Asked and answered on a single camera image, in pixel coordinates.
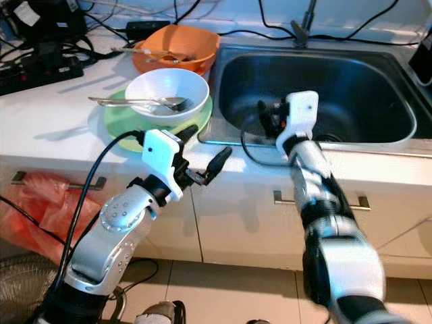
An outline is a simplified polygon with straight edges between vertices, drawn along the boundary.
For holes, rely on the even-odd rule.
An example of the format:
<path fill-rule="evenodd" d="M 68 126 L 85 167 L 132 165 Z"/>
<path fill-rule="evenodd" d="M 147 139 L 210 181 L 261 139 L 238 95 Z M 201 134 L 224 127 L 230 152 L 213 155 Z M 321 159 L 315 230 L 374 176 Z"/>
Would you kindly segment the metal fork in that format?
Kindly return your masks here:
<path fill-rule="evenodd" d="M 180 97 L 166 97 L 160 99 L 117 99 L 117 98 L 99 98 L 88 97 L 89 100 L 95 101 L 100 104 L 144 104 L 155 103 L 161 105 L 177 105 L 181 104 L 184 99 Z"/>

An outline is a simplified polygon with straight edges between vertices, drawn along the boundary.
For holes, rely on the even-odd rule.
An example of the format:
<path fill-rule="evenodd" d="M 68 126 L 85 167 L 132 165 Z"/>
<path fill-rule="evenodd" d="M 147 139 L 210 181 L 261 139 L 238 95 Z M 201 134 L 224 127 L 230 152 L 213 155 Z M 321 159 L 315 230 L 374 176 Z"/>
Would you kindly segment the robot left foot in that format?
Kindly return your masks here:
<path fill-rule="evenodd" d="M 136 315 L 134 324 L 186 324 L 186 307 L 181 300 L 162 300 Z"/>

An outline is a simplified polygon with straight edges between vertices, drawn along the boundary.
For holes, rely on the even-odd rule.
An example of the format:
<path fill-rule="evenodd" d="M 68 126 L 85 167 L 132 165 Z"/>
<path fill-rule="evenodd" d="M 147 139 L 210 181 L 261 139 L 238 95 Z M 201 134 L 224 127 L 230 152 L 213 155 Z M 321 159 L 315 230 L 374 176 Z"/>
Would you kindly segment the steel kitchen sink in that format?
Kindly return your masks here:
<path fill-rule="evenodd" d="M 257 114 L 300 90 L 318 93 L 318 141 L 418 143 L 432 140 L 431 106 L 391 53 L 228 45 L 210 71 L 213 114 L 198 138 L 268 145 Z"/>

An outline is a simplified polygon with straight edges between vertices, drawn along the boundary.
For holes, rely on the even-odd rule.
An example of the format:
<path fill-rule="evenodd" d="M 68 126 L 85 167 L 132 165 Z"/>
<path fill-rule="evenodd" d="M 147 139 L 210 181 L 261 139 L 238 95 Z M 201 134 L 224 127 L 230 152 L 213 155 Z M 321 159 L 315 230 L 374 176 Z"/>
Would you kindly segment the metal spoon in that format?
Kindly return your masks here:
<path fill-rule="evenodd" d="M 188 99 L 184 99 L 184 101 L 181 104 L 177 104 L 177 105 L 161 105 L 164 106 L 166 108 L 168 108 L 170 111 L 184 111 L 185 108 L 187 108 L 189 106 L 189 100 Z M 133 105 L 133 104 L 100 104 L 100 105 Z"/>

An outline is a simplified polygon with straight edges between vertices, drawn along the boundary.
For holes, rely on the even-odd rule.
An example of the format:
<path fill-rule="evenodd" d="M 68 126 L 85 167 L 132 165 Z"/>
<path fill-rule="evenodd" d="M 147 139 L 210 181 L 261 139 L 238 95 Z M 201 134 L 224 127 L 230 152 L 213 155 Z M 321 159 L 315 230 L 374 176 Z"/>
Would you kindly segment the white bowl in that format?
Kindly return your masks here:
<path fill-rule="evenodd" d="M 180 68 L 161 68 L 139 75 L 128 84 L 125 99 L 146 99 L 133 104 L 132 110 L 158 126 L 178 126 L 194 117 L 209 99 L 210 89 L 203 77 Z M 188 99 L 181 112 L 171 111 L 152 102 L 153 99 Z"/>

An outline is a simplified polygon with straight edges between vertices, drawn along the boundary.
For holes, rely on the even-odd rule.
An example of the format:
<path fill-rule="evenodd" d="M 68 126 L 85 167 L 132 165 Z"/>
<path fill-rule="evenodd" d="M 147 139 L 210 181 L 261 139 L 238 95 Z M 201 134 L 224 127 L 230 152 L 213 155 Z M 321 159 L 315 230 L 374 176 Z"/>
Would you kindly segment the small black adapter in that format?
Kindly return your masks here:
<path fill-rule="evenodd" d="M 124 31 L 127 37 L 132 41 L 144 40 L 154 34 L 156 31 L 170 25 L 167 20 L 147 20 L 127 22 Z"/>

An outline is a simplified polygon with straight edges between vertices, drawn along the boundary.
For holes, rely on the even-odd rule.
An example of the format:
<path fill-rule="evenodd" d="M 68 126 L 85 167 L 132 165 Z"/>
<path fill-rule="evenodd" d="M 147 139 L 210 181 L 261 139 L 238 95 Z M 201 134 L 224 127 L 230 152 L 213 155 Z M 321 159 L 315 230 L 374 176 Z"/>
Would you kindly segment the green plate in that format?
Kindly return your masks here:
<path fill-rule="evenodd" d="M 130 132 L 130 130 L 150 129 L 167 130 L 173 135 L 178 136 L 182 130 L 190 126 L 197 126 L 198 132 L 203 130 L 212 116 L 212 111 L 213 100 L 208 97 L 202 110 L 193 118 L 186 120 L 179 126 L 158 126 L 153 121 L 149 121 L 147 118 L 132 111 L 132 109 L 120 106 L 106 107 L 104 110 L 105 129 L 112 138 L 117 138 L 117 136 L 122 135 L 124 132 Z"/>

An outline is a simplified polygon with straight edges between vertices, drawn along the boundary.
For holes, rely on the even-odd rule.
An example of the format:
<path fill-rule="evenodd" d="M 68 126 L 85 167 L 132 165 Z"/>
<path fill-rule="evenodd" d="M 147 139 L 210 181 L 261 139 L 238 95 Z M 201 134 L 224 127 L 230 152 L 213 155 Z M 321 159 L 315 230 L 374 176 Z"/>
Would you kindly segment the black labelled power adapter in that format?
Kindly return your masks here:
<path fill-rule="evenodd" d="M 3 18 L 25 43 L 66 41 L 87 32 L 77 0 L 5 0 Z"/>

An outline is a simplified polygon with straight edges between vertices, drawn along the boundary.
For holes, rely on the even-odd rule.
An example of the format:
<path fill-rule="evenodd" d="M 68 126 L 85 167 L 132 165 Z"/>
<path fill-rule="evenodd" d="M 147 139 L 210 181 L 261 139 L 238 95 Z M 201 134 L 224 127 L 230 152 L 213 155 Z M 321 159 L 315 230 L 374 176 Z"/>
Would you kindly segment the red plastic bag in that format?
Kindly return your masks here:
<path fill-rule="evenodd" d="M 56 181 L 28 182 L 12 186 L 4 197 L 30 216 L 5 202 L 0 203 L 0 234 L 13 246 L 34 251 L 59 263 L 81 190 L 65 188 Z"/>

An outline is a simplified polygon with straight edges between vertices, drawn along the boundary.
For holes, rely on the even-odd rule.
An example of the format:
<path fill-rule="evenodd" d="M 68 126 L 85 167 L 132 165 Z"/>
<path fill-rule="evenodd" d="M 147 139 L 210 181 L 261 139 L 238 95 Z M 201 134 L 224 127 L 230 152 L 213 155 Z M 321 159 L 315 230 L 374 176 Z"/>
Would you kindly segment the orange bowl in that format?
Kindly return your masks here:
<path fill-rule="evenodd" d="M 220 46 L 220 36 L 192 26 L 169 24 L 155 31 L 141 46 L 152 53 L 179 59 L 182 67 L 210 61 Z"/>

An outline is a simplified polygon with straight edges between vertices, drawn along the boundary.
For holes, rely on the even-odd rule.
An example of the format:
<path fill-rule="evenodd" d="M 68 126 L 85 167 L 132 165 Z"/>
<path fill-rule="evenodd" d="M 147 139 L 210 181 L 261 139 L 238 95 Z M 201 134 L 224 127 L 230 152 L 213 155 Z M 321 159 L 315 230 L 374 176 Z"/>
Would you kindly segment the black power strip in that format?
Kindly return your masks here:
<path fill-rule="evenodd" d="M 0 95 L 11 95 L 21 90 L 80 78 L 83 75 L 83 65 L 77 57 L 63 57 L 61 62 L 53 67 L 42 59 L 25 59 L 20 65 L 0 70 Z"/>

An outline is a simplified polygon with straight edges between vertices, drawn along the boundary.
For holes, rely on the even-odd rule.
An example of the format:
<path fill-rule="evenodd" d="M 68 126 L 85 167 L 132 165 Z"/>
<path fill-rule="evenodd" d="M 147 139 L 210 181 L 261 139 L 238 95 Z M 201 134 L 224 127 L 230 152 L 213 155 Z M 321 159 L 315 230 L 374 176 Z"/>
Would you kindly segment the sink faucet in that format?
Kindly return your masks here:
<path fill-rule="evenodd" d="M 311 26 L 314 22 L 315 7 L 317 0 L 309 0 L 308 9 L 306 9 L 301 22 L 292 20 L 290 27 L 294 33 L 294 48 L 305 49 L 311 37 Z"/>

